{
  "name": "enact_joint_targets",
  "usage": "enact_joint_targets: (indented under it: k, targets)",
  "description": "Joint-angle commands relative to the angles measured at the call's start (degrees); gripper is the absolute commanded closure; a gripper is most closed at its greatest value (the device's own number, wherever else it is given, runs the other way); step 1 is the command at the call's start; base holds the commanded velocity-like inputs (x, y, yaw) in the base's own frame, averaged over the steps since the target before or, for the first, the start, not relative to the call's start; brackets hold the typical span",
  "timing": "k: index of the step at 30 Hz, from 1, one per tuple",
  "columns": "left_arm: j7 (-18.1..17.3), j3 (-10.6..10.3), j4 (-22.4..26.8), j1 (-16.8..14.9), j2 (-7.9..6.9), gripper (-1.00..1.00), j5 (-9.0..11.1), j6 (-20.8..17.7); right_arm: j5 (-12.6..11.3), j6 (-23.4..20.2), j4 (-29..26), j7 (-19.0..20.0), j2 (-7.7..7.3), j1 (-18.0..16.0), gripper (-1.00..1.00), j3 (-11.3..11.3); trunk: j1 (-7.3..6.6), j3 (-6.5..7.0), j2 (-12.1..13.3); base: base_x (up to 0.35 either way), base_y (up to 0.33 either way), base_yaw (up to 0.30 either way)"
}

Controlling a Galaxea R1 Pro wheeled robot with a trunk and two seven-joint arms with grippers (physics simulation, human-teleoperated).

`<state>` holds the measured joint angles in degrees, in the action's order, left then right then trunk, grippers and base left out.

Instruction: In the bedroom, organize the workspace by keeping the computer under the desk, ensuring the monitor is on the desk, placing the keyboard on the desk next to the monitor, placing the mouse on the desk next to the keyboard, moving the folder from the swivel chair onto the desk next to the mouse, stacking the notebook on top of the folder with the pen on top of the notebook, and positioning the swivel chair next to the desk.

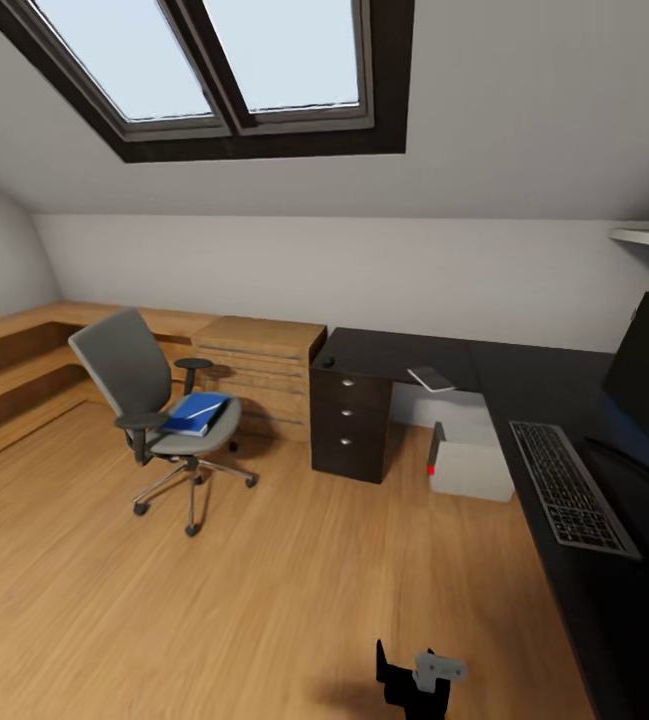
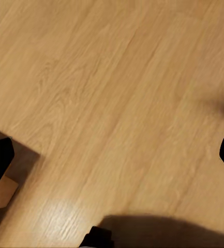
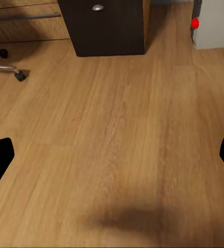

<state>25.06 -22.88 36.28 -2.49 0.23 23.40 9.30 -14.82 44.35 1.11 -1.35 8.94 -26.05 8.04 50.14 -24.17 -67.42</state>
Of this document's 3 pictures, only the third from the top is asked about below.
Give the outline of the swivel chair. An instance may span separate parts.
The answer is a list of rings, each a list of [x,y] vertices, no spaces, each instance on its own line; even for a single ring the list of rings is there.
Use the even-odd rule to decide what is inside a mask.
[[[0,49],[0,56],[1,58],[7,58],[8,51],[6,49]],[[0,70],[15,71],[14,76],[18,79],[18,81],[21,81],[21,78],[25,78],[25,75],[21,71],[19,71],[17,67],[0,65]]]

